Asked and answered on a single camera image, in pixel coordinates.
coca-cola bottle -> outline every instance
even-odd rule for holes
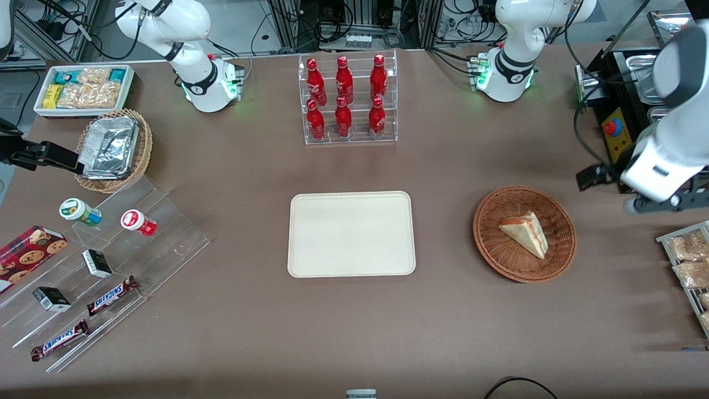
[[[314,98],[318,105],[325,106],[328,103],[328,96],[325,94],[325,80],[318,70],[318,62],[309,58],[306,65],[308,67],[308,91],[311,98]]]
[[[384,119],[386,112],[381,107],[381,97],[377,97],[372,101],[372,109],[369,110],[369,137],[374,140],[379,140],[384,135]]]
[[[384,69],[384,55],[382,54],[374,56],[374,68],[372,69],[372,74],[369,76],[369,83],[372,87],[369,93],[372,101],[374,101],[377,96],[384,98],[386,94],[386,70]]]
[[[339,134],[342,138],[350,137],[350,134],[352,133],[352,112],[347,106],[345,96],[339,96],[337,98],[335,120],[337,121],[337,134]]]
[[[325,140],[325,119],[323,118],[323,113],[318,109],[318,103],[314,99],[308,99],[306,105],[308,106],[306,118],[308,119],[308,127],[313,140]]]
[[[335,76],[337,84],[337,95],[343,96],[348,104],[355,100],[355,89],[352,83],[352,72],[347,66],[347,57],[341,55],[337,57],[337,75]]]

green and white cup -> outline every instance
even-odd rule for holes
[[[66,220],[75,220],[87,226],[96,226],[101,221],[101,211],[91,208],[78,198],[69,198],[62,202],[59,214]]]

red and white cup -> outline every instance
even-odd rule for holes
[[[140,231],[146,237],[152,236],[157,231],[155,220],[148,219],[137,209],[131,209],[123,214],[121,226],[127,230]]]

wicker basket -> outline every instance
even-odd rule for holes
[[[80,175],[76,175],[77,182],[87,190],[113,194],[129,182],[140,178],[140,176],[145,173],[145,170],[147,170],[147,164],[150,163],[150,151],[152,150],[152,132],[150,131],[150,126],[145,123],[145,119],[138,112],[130,109],[112,111],[108,114],[101,115],[99,119],[117,118],[119,116],[130,116],[140,122],[138,144],[135,147],[135,155],[133,158],[133,170],[130,172],[128,178],[124,180],[89,180],[84,179]],[[84,129],[84,134],[82,134],[82,137],[79,139],[79,144],[77,144],[77,153],[82,152],[88,131],[89,127],[87,126],[86,129]]]
[[[539,259],[499,229],[508,217],[533,211],[549,243]],[[480,253],[500,274],[521,283],[543,283],[559,277],[576,255],[576,231],[562,206],[545,193],[529,187],[510,186],[485,197],[473,218],[473,236]]]

white tray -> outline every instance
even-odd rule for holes
[[[405,192],[300,194],[291,200],[293,277],[408,275],[415,267],[411,198]]]
[[[118,92],[118,99],[116,100],[116,105],[113,108],[47,109],[42,107],[44,98],[47,95],[47,88],[50,84],[54,82],[54,78],[55,76],[57,76],[58,72],[81,70],[86,67],[101,67],[125,70],[125,75],[123,76],[123,81],[121,82],[121,90]],[[79,64],[51,67],[47,71],[47,76],[45,77],[44,83],[42,83],[40,94],[37,96],[37,100],[35,101],[34,111],[35,113],[37,113],[37,115],[44,116],[45,118],[81,118],[87,116],[98,116],[107,114],[111,111],[121,110],[125,106],[125,101],[128,99],[128,93],[130,92],[130,86],[133,83],[134,74],[135,72],[133,71],[133,68],[131,68],[127,64]]]

